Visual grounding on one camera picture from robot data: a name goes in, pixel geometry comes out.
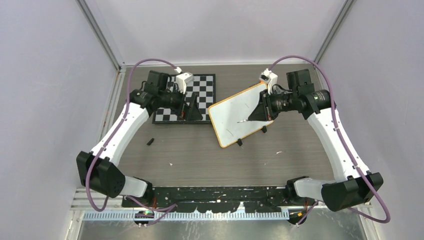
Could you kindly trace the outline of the yellow framed whiteboard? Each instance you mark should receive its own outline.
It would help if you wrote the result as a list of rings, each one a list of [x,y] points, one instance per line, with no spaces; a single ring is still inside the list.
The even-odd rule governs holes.
[[[273,121],[237,123],[249,117],[258,105],[260,92],[266,89],[267,85],[261,82],[208,108],[208,115],[221,148],[237,143],[238,140],[242,140],[261,130],[264,126],[273,123]]]

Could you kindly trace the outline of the black white checkerboard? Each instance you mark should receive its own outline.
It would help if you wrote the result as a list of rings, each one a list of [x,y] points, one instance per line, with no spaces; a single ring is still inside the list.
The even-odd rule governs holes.
[[[195,74],[193,82],[186,87],[186,96],[197,96],[197,107],[202,114],[201,120],[186,121],[178,117],[170,108],[159,108],[152,117],[152,123],[159,124],[210,124],[208,108],[216,102],[216,75]]]

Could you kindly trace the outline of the black marker cap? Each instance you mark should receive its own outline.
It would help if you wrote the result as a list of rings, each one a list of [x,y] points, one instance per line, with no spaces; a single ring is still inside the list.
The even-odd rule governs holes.
[[[151,139],[147,142],[147,144],[146,144],[146,145],[147,145],[147,146],[150,146],[150,145],[154,142],[154,140],[155,140],[154,138],[151,138]]]

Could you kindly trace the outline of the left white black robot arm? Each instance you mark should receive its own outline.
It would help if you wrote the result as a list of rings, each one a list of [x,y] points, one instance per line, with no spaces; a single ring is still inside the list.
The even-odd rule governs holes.
[[[170,77],[151,70],[142,88],[129,93],[119,118],[103,139],[89,152],[81,151],[77,155],[77,169],[84,187],[109,198],[132,196],[141,207],[153,202],[151,183],[124,175],[118,165],[135,133],[158,109],[170,109],[184,121],[202,120],[196,95],[186,97],[194,75],[189,72],[176,75],[173,87],[168,87]]]

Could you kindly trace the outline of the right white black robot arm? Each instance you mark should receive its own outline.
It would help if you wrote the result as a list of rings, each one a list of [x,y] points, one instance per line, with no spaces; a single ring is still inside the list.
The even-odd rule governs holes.
[[[287,73],[288,89],[277,84],[278,76],[265,69],[259,80],[266,84],[260,91],[256,108],[247,121],[273,121],[279,113],[302,114],[317,134],[330,161],[334,179],[316,180],[308,176],[286,182],[284,196],[291,205],[305,199],[323,202],[331,211],[368,203],[384,183],[380,173],[370,172],[354,150],[341,124],[338,111],[332,109],[328,90],[316,90],[308,69]]]

